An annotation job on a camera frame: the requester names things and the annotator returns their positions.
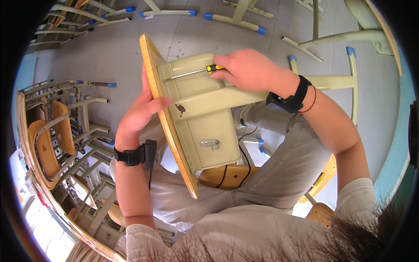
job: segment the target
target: metal bracket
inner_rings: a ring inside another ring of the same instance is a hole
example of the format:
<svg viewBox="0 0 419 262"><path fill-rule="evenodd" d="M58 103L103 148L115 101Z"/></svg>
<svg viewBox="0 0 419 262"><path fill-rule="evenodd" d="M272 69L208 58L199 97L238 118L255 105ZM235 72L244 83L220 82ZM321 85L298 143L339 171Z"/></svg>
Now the metal bracket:
<svg viewBox="0 0 419 262"><path fill-rule="evenodd" d="M220 142L215 139L202 139L199 144L201 146L210 146L212 150L217 150L220 148Z"/></svg>

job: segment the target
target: rust spot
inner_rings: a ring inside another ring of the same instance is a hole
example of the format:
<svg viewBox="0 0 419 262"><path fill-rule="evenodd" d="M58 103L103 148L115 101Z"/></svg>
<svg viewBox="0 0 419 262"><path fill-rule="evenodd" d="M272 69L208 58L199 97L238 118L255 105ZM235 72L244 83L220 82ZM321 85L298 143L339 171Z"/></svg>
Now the rust spot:
<svg viewBox="0 0 419 262"><path fill-rule="evenodd" d="M175 106L181 112L181 116L180 117L182 117L182 114L184 112L186 112L186 109L180 103L179 103L179 105L178 104L175 104Z"/></svg>

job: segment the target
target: screwdriver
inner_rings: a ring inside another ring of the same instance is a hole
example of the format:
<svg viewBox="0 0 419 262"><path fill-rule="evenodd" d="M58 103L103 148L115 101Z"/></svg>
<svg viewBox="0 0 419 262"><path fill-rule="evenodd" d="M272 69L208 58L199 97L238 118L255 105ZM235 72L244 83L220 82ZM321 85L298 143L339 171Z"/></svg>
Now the screwdriver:
<svg viewBox="0 0 419 262"><path fill-rule="evenodd" d="M179 78L179 77L182 77L182 76L192 75L192 74L199 73L199 72L205 72L206 71L208 74L211 74L212 72L216 72L218 70L226 70L226 69L224 67L220 66L220 65L207 65L207 68L205 68L205 69L201 69L201 70L177 75L177 76L165 79L164 82L166 82L168 80L175 79L175 78Z"/></svg>

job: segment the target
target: yellow screwdriver handle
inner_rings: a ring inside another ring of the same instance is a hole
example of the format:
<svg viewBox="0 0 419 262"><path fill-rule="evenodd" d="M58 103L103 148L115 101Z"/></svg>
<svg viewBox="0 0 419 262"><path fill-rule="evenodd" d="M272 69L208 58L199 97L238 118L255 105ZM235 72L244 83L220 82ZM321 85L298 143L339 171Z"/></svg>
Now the yellow screwdriver handle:
<svg viewBox="0 0 419 262"><path fill-rule="evenodd" d="M212 72L221 70L221 69L225 69L225 68L220 65L207 65L207 72L209 74L211 74Z"/></svg>

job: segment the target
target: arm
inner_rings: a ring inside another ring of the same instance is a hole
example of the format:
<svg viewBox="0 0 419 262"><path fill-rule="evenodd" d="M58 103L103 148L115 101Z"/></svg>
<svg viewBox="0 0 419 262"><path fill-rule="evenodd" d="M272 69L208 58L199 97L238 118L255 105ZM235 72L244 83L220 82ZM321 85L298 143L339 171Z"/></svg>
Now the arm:
<svg viewBox="0 0 419 262"><path fill-rule="evenodd" d="M172 102L170 98L166 97L152 99L143 64L142 93L121 119L116 131L115 148L119 152L137 149L139 134L152 115L165 109ZM126 226L144 224L157 230L153 219L153 203L142 164L126 166L124 162L115 161L115 180L116 196Z"/></svg>
<svg viewBox="0 0 419 262"><path fill-rule="evenodd" d="M250 49L215 56L213 62L228 71L215 72L211 77L250 91L270 91L287 98L295 94L300 83L300 78L291 70L277 67L267 57ZM311 107L314 97L315 90L309 86L301 111ZM357 178L370 178L361 138L350 118L332 99L317 91L316 101L304 117L336 157L338 193Z"/></svg>

